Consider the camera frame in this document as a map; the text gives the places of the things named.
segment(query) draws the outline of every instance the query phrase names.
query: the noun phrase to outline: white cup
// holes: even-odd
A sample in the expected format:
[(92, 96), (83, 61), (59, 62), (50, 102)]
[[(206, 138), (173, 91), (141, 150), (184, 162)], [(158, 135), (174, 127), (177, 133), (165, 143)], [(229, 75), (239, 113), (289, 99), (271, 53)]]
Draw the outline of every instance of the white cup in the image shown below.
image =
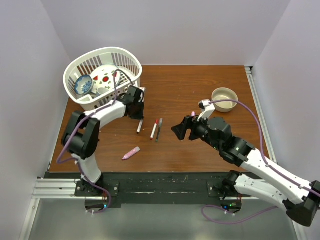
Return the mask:
[(105, 87), (99, 87), (97, 90), (96, 90), (96, 96), (99, 97), (105, 93), (109, 92), (109, 89), (108, 88), (105, 88)]

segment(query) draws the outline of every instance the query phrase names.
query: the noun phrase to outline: red marker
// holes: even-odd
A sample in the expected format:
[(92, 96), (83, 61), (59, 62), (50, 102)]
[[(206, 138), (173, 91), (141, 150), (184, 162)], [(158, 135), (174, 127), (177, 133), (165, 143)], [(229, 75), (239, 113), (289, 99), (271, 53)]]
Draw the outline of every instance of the red marker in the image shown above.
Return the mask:
[(154, 126), (153, 126), (153, 129), (152, 129), (150, 140), (154, 139), (154, 135), (155, 135), (155, 132), (156, 132), (156, 129), (157, 129), (158, 122), (159, 122), (159, 119), (156, 119), (155, 123), (154, 123)]

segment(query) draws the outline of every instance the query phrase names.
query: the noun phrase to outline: gray floor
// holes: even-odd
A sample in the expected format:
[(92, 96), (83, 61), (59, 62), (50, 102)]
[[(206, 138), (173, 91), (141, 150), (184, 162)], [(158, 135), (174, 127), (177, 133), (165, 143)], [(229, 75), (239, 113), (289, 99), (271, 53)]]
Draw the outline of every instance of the gray floor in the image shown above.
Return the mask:
[[(209, 208), (220, 221), (236, 221), (270, 207), (260, 200), (246, 200), (232, 217)], [(30, 240), (296, 240), (292, 222), (274, 209), (237, 225), (207, 221), (199, 205), (123, 205), (91, 216), (84, 200), (43, 199)]]

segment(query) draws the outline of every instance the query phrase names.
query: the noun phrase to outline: beige bowl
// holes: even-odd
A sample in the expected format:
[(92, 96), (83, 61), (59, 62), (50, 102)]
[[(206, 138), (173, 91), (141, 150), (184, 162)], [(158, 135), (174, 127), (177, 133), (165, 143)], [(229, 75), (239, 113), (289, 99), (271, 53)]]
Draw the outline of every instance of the beige bowl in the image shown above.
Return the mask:
[[(238, 101), (238, 96), (231, 89), (226, 87), (220, 87), (213, 91), (211, 95), (211, 99), (212, 101), (227, 100), (227, 99)], [(215, 110), (221, 113), (227, 113), (227, 112), (230, 112), (232, 109), (234, 109), (237, 103), (232, 101), (224, 101), (224, 102), (214, 103), (213, 105), (215, 107)]]

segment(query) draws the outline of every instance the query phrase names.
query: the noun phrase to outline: marker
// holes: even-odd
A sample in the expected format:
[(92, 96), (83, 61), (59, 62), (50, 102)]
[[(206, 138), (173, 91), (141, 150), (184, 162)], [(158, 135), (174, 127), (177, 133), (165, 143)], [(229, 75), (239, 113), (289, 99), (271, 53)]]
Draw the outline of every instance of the marker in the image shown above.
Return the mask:
[(156, 140), (155, 140), (156, 143), (159, 141), (159, 134), (160, 134), (161, 126), (162, 126), (162, 121), (163, 121), (163, 118), (160, 118), (159, 127), (158, 127), (158, 133), (156, 135)]
[(154, 135), (155, 135), (155, 132), (156, 132), (156, 129), (157, 129), (158, 122), (159, 122), (159, 119), (156, 119), (155, 123), (154, 123), (154, 126), (153, 126), (153, 129), (152, 129), (150, 140), (154, 139)]
[(122, 160), (127, 160), (127, 159), (131, 158), (133, 155), (135, 155), (139, 151), (140, 151), (140, 148), (138, 146), (135, 147), (130, 152), (128, 152), (126, 155), (124, 155)]
[(138, 126), (138, 129), (136, 130), (136, 133), (139, 134), (140, 131), (141, 131), (141, 127), (142, 127), (142, 124), (144, 123), (144, 120), (141, 119), (140, 122), (139, 122), (139, 126)]

